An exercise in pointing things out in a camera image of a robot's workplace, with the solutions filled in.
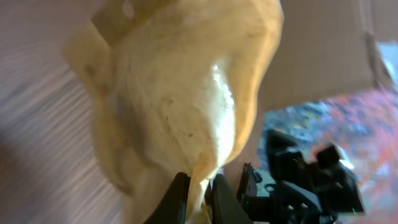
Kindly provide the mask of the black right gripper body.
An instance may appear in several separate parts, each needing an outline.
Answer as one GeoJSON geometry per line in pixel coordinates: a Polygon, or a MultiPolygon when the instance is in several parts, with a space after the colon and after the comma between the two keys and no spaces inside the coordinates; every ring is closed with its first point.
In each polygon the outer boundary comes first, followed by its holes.
{"type": "Polygon", "coordinates": [[[262,179],[250,163],[244,165],[236,197],[249,218],[268,223],[338,223],[341,213],[363,214],[357,177],[341,149],[329,144],[307,163],[296,146],[293,136],[266,131],[264,150],[274,183],[264,186],[266,196],[258,196],[262,179]]]}

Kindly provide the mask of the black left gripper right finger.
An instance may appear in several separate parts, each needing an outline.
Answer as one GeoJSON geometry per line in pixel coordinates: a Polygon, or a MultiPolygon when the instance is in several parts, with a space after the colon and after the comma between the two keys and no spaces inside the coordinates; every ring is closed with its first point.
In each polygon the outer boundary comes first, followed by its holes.
{"type": "Polygon", "coordinates": [[[213,181],[213,223],[252,224],[222,174],[217,174],[213,181]]]}

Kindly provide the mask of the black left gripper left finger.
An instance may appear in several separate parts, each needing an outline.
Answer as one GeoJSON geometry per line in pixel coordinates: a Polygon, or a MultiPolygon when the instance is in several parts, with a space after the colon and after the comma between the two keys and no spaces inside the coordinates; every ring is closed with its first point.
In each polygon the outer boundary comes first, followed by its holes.
{"type": "Polygon", "coordinates": [[[190,178],[179,172],[144,224],[184,224],[190,178]]]}

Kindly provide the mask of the beige snack pouch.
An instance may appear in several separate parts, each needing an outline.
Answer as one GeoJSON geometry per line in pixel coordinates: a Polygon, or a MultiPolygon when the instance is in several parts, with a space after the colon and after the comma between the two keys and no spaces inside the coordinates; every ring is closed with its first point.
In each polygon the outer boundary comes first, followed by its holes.
{"type": "Polygon", "coordinates": [[[124,223],[149,218],[178,172],[183,222],[208,222],[206,186],[248,141],[283,22],[276,0],[110,0],[68,38],[124,223]]]}

